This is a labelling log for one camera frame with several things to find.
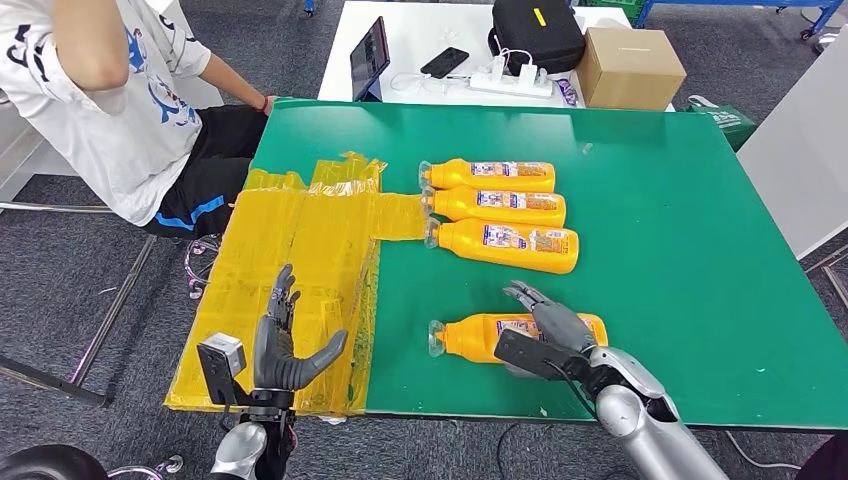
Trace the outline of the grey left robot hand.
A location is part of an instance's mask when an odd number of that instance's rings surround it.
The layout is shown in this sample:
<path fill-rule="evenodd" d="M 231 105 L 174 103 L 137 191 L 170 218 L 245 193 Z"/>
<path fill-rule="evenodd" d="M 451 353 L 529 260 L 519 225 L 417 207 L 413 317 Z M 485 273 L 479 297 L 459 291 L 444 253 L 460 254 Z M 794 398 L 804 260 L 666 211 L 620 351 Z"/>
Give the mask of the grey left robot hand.
<path fill-rule="evenodd" d="M 348 331 L 336 331 L 328 343 L 308 358 L 294 354 L 292 324 L 301 293 L 293 289 L 295 276 L 285 264 L 272 285 L 266 313 L 257 324 L 253 348 L 255 389 L 298 391 L 306 388 L 343 353 Z"/>

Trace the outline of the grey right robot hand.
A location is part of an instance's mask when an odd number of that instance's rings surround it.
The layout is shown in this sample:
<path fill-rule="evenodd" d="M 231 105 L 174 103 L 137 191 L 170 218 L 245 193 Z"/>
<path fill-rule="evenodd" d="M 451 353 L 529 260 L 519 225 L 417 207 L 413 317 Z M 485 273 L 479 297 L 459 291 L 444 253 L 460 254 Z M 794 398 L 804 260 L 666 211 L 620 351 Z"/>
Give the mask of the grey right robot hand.
<path fill-rule="evenodd" d="M 533 316 L 544 340 L 580 353 L 598 345 L 589 326 L 570 308 L 550 299 L 528 284 L 513 280 L 503 292 L 518 301 Z"/>

